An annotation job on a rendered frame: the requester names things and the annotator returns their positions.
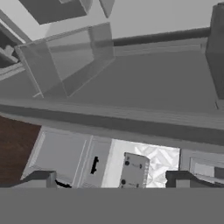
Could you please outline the grey box with black dots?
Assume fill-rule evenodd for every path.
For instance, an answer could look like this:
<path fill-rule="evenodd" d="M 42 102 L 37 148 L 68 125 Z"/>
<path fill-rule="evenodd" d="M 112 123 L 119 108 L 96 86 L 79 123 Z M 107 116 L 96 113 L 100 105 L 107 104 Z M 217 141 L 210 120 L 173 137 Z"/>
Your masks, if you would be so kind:
<path fill-rule="evenodd" d="M 150 160 L 142 155 L 125 152 L 119 188 L 145 188 Z"/>

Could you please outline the clear glass box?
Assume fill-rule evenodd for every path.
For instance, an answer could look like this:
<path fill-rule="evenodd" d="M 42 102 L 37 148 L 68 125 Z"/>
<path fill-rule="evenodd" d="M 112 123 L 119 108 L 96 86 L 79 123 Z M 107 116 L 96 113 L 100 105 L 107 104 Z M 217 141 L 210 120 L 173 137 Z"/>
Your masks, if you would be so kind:
<path fill-rule="evenodd" d="M 109 23 L 87 26 L 16 47 L 42 98 L 68 98 L 115 60 Z"/>

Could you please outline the grey cupboard with inset panel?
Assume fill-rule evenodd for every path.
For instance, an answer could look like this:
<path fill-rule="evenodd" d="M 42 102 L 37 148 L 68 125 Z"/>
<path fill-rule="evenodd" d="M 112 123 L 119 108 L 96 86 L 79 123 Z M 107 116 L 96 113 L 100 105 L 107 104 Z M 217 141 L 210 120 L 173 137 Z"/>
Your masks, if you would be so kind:
<path fill-rule="evenodd" d="M 189 171 L 198 179 L 224 185 L 224 154 L 182 150 L 179 169 Z"/>

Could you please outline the small grey wall cupboard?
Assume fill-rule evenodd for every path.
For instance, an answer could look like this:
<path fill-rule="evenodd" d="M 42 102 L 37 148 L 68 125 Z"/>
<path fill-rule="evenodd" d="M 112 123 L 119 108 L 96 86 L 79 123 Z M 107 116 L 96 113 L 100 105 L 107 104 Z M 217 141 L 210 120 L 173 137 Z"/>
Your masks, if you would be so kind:
<path fill-rule="evenodd" d="M 115 4 L 115 0 L 99 0 L 106 18 L 109 18 Z"/>

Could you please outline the wide grey cupboard door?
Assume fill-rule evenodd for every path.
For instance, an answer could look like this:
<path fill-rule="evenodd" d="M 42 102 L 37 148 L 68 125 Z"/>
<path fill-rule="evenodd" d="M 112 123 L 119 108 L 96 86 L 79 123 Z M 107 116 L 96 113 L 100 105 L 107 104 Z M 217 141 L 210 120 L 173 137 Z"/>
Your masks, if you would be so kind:
<path fill-rule="evenodd" d="M 22 177 L 34 171 L 55 171 L 57 180 L 76 187 L 90 136 L 42 127 Z"/>

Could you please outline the dark grey shelf unit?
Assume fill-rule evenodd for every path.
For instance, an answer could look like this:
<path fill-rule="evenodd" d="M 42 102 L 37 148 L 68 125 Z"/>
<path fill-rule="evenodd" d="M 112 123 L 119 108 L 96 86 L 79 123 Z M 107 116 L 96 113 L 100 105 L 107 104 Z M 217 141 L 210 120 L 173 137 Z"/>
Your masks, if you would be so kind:
<path fill-rule="evenodd" d="M 18 44 L 21 41 L 0 23 L 0 81 L 25 70 L 15 50 Z"/>

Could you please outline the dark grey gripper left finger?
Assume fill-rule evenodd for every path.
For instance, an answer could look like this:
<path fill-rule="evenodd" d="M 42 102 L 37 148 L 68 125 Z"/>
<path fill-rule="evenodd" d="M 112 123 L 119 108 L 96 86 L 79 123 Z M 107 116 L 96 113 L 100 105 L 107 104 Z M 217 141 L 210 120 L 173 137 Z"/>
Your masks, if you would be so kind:
<path fill-rule="evenodd" d="M 56 188 L 56 178 L 55 171 L 34 171 L 13 188 Z"/>

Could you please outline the narrow grey cupboard door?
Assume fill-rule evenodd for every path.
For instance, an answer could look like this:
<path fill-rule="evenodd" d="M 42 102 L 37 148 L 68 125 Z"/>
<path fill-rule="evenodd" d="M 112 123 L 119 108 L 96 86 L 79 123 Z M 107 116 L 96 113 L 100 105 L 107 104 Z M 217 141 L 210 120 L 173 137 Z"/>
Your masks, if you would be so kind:
<path fill-rule="evenodd" d="M 91 137 L 83 165 L 73 182 L 73 188 L 96 188 L 102 186 L 111 144 L 111 138 L 101 136 Z M 94 174 L 90 174 L 95 157 L 99 158 L 99 163 L 96 166 L 97 171 Z"/>

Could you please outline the dark grey wall cupboard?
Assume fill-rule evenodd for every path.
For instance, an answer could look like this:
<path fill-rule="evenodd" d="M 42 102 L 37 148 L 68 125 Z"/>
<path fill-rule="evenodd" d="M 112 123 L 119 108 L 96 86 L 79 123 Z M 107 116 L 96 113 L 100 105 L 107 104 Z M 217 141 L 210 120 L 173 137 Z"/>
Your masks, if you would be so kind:
<path fill-rule="evenodd" d="M 80 18 L 88 14 L 93 0 L 18 0 L 40 24 Z"/>

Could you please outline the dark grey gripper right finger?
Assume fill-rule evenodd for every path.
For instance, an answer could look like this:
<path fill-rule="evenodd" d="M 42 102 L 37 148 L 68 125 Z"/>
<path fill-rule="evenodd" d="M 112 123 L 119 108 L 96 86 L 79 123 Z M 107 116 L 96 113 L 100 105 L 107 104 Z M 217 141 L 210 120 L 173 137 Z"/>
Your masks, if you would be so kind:
<path fill-rule="evenodd" d="M 189 171 L 167 171 L 165 177 L 167 179 L 166 188 L 224 188 L 224 184 L 201 180 Z"/>

